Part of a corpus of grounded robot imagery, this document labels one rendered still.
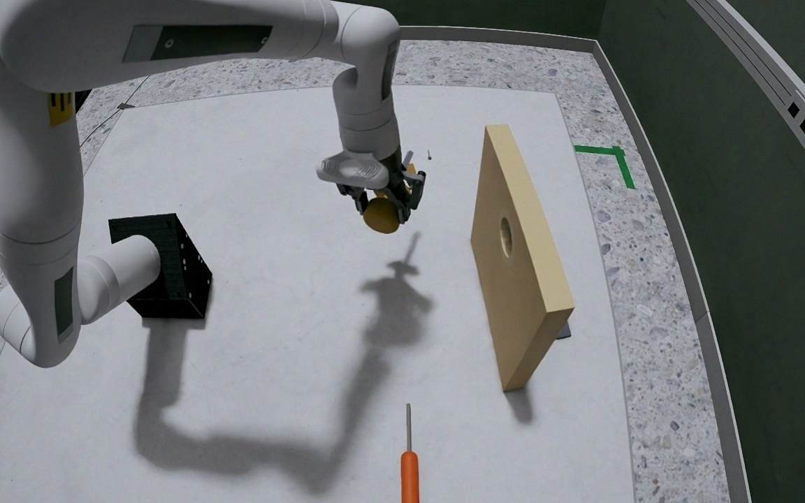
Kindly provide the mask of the tan wooden door panel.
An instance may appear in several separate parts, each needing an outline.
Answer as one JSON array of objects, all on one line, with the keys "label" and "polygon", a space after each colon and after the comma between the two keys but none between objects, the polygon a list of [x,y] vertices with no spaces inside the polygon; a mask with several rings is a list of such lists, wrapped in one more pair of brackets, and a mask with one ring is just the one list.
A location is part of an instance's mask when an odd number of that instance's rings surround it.
[{"label": "tan wooden door panel", "polygon": [[514,391],[539,367],[575,305],[508,124],[485,125],[470,242],[502,390]]}]

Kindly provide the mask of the orange-handled screwdriver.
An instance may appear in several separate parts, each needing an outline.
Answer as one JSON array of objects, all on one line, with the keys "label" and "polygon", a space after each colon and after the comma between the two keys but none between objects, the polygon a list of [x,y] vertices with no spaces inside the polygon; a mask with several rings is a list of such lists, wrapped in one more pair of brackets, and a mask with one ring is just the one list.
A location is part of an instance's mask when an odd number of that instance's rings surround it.
[{"label": "orange-handled screwdriver", "polygon": [[419,503],[418,456],[411,450],[411,404],[407,408],[407,451],[400,456],[400,503]]}]

